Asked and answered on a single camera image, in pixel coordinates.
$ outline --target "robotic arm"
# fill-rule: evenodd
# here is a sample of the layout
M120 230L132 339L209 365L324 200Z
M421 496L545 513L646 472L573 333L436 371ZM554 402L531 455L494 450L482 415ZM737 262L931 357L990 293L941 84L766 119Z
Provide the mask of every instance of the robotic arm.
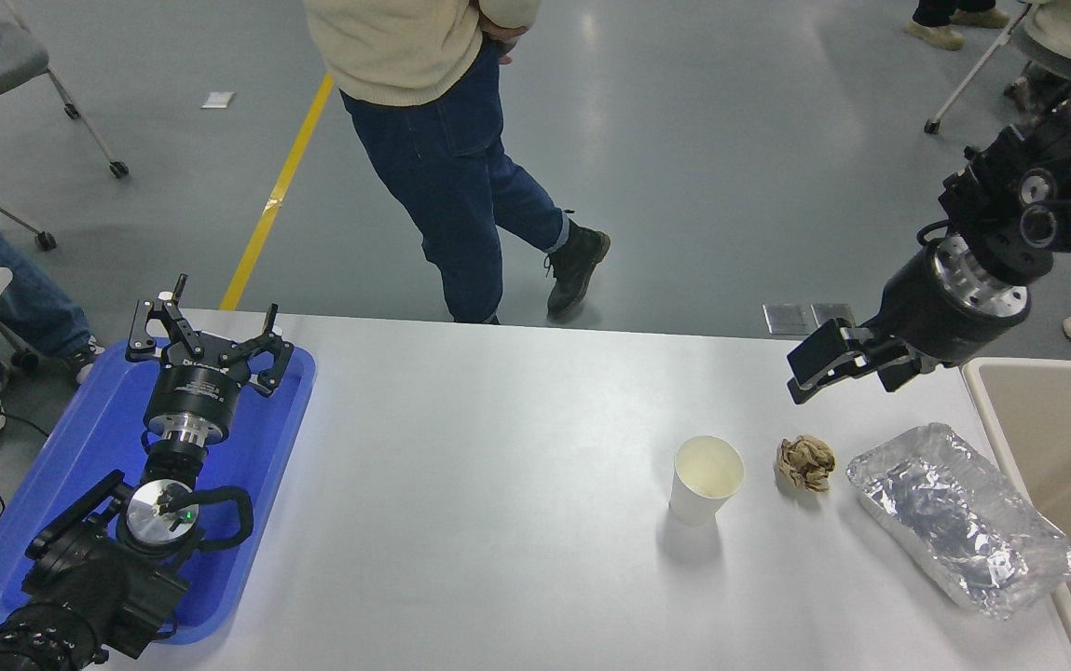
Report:
M162 370L145 412L159 434L148 446L138 486L114 471L58 515L29 545L33 568L22 581L31 596L0 627L0 671L72 671L108 659L107 645L136 658L174 627L175 608L190 589L177 576L194 552L237 547L254 528L248 492L226 486L199 491L208 446L228 438L241 387L270 396L283 381L292 345L274 333L277 306L262 332L236 342L195 331L178 309L186 276L174 292L136 308L125 357L160 362ZM155 348L148 323L169 336ZM250 360L268 352L256 376ZM207 537L199 507L237 505L241 529L228 538ZM114 534L109 525L115 521Z
M1071 251L1071 83L1055 98L990 148L966 149L968 165L940 195L948 220L920 230L922 247L884 286L875 317L826 321L787 355L796 403L872 372L893 392L1028 318L1028 285L1055 251Z

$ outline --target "blue tray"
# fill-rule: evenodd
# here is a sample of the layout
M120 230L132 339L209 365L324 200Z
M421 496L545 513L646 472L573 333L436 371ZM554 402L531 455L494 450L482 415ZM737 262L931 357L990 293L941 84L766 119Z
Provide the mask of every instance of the blue tray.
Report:
M25 559L33 536L112 469L125 472L125 483L138 484L147 461L142 415L159 370L156 362L126 362L123 344L109 348L55 426L1 517L0 624L29 598L20 581L33 564ZM248 386L241 390L232 432L210 446L198 488L244 487L254 502L254 535L236 549L196 552L186 561L178 574L191 589L175 611L177 632L163 642L191 644L210 636L241 599L314 379L313 357L296 348L274 395L266 399ZM238 530L235 505L208 506L202 514L208 537Z

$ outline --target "crumpled paper ball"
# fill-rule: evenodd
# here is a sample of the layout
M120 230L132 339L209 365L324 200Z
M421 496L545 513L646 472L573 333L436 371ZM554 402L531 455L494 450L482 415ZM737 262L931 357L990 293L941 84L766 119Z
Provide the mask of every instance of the crumpled paper ball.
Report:
M785 438L780 442L780 455L774 466L796 487L810 492L828 492L834 463L833 451L820 439L797 437L795 441Z

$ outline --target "jeans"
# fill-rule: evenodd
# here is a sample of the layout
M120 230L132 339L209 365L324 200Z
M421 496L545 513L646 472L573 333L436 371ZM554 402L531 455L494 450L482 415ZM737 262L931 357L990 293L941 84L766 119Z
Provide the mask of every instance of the jeans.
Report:
M453 319L484 322L501 302L498 228L544 254L564 245L569 220L501 146L497 46L485 40L449 92L412 107L344 92L344 109L377 177L410 213L427 260L440 269Z
M920 0L911 20L920 26L949 26L953 10L986 12L995 7L995 0Z
M87 347L91 333L84 310L1 235L0 268L12 272L12 281L0 298L0 320L10 331L50 357L70 356Z

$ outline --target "beige sweater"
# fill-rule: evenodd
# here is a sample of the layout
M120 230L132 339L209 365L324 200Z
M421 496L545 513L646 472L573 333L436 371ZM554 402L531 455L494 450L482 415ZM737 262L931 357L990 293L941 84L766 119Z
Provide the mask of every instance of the beige sweater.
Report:
M480 0L498 26L531 26L539 0ZM304 0L307 27L335 85L389 106L435 101L481 47L470 0Z

